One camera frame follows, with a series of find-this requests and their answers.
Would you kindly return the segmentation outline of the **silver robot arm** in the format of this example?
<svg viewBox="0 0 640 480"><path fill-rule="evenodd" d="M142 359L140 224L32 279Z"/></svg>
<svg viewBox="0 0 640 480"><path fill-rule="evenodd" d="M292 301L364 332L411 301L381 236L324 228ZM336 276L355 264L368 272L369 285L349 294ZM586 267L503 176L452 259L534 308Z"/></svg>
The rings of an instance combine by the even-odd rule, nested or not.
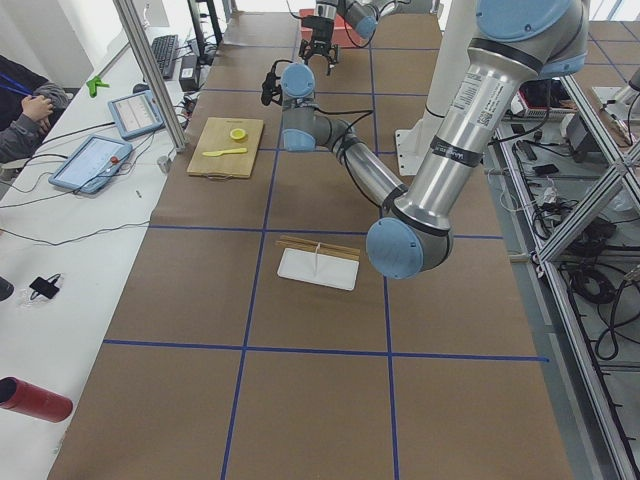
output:
<svg viewBox="0 0 640 480"><path fill-rule="evenodd" d="M384 16L406 13L413 1L316 1L313 11L297 15L303 28L310 30L308 39L300 41L298 56L309 65L315 56L326 60L326 74L340 62L341 46L336 42L337 21L345 25L345 35L355 48L366 47L373 39Z"/></svg>
<svg viewBox="0 0 640 480"><path fill-rule="evenodd" d="M445 39L465 52L445 55L466 72L410 185L404 185L342 119L320 114L315 77L303 63L282 72L284 147L332 151L383 218L369 229L366 252L382 275L406 279L439 266L453 247L449 213L481 162L520 86L580 70L587 53L587 1L474 1L469 19L451 16Z"/></svg>

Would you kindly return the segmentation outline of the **person's hand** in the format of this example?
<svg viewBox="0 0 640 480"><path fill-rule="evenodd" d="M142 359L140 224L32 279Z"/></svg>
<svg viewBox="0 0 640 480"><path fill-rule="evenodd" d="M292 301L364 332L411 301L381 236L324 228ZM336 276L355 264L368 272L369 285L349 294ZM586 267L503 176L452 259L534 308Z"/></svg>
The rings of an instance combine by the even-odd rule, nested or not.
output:
<svg viewBox="0 0 640 480"><path fill-rule="evenodd" d="M21 100L22 112L33 121L41 132L47 133L50 128L49 117L54 111L52 101L42 95L26 96Z"/></svg>

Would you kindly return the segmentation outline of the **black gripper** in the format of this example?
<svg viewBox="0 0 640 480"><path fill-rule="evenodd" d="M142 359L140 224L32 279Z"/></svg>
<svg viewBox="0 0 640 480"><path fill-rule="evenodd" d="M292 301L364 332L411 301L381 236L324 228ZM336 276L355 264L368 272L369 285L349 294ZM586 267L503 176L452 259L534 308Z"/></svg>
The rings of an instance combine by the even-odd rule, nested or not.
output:
<svg viewBox="0 0 640 480"><path fill-rule="evenodd" d="M299 58L307 64L309 58L321 55L327 60L326 74L330 75L339 64L339 47L332 43L334 20L327 17L310 15L301 19L301 26L312 29L311 41L302 39L299 48Z"/></svg>

